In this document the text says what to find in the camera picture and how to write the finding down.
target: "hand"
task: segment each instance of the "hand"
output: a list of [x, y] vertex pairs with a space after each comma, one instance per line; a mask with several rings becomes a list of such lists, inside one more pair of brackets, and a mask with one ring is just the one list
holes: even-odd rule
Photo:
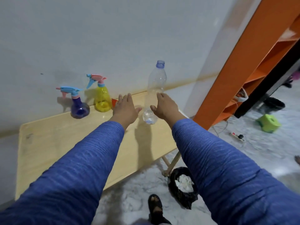
[[150, 108], [153, 113], [165, 120], [170, 128], [180, 119], [186, 118], [179, 112], [177, 104], [165, 93], [157, 93], [157, 107], [151, 105]]
[[126, 130], [131, 123], [134, 123], [141, 110], [141, 107], [134, 108], [130, 93], [128, 93], [128, 95], [124, 95], [123, 98], [120, 94], [119, 101], [114, 107], [110, 121], [116, 121], [120, 123], [124, 130]]

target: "purple spray bottle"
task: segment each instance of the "purple spray bottle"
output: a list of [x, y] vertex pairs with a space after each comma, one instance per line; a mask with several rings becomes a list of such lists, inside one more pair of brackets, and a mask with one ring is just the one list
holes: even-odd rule
[[65, 98], [68, 93], [71, 93], [73, 100], [71, 116], [73, 118], [81, 119], [90, 113], [90, 107], [85, 102], [81, 102], [80, 95], [78, 94], [78, 91], [81, 91], [82, 89], [75, 87], [57, 87], [56, 89], [61, 91], [63, 98]]

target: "yellow spray bottle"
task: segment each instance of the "yellow spray bottle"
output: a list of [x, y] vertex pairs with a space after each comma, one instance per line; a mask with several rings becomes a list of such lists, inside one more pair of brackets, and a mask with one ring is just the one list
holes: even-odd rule
[[98, 87], [96, 88], [95, 95], [95, 109], [100, 112], [107, 112], [112, 107], [112, 101], [110, 99], [110, 95], [108, 90], [104, 84], [104, 80], [106, 77], [102, 77], [100, 75], [91, 75], [87, 74], [87, 77], [90, 78], [87, 89], [96, 81], [98, 81]]

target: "plastic bottle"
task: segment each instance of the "plastic bottle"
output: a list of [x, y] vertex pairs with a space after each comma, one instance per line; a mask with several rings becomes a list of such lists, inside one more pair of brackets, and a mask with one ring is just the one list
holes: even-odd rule
[[88, 116], [90, 113], [90, 107], [85, 102], [81, 102], [80, 95], [78, 94], [78, 91], [81, 91], [82, 89], [75, 87], [57, 87], [56, 89], [61, 91], [63, 98], [65, 98], [68, 93], [71, 93], [73, 100], [71, 116], [73, 118], [81, 119]]
[[163, 92], [163, 87], [167, 80], [167, 75], [164, 70], [165, 62], [158, 60], [156, 68], [151, 72], [148, 80], [148, 93], [145, 98], [145, 110], [143, 113], [143, 120], [147, 124], [155, 124], [158, 117], [150, 109], [150, 105], [157, 106], [157, 96], [158, 92]]
[[87, 74], [90, 78], [87, 89], [96, 81], [98, 81], [98, 87], [96, 88], [95, 95], [95, 109], [100, 112], [107, 112], [112, 108], [112, 101], [110, 99], [110, 94], [108, 93], [107, 87], [104, 84], [106, 77], [100, 75]]

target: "spray bottle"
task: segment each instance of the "spray bottle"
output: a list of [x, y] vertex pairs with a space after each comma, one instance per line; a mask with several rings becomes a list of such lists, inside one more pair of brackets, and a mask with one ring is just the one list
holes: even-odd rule
[[90, 82], [86, 87], [87, 89], [93, 83], [98, 81], [98, 87], [96, 89], [96, 95], [95, 95], [95, 109], [100, 112], [109, 111], [112, 107], [112, 102], [108, 90], [104, 84], [104, 80], [106, 79], [106, 77], [100, 75], [91, 75], [91, 74], [87, 74], [86, 76], [90, 78]]
[[90, 107], [86, 103], [81, 102], [80, 95], [78, 94], [78, 91], [81, 91], [82, 89], [75, 87], [57, 87], [56, 89], [61, 91], [63, 98], [65, 98], [68, 93], [71, 93], [73, 100], [71, 116], [73, 118], [81, 119], [90, 113]]

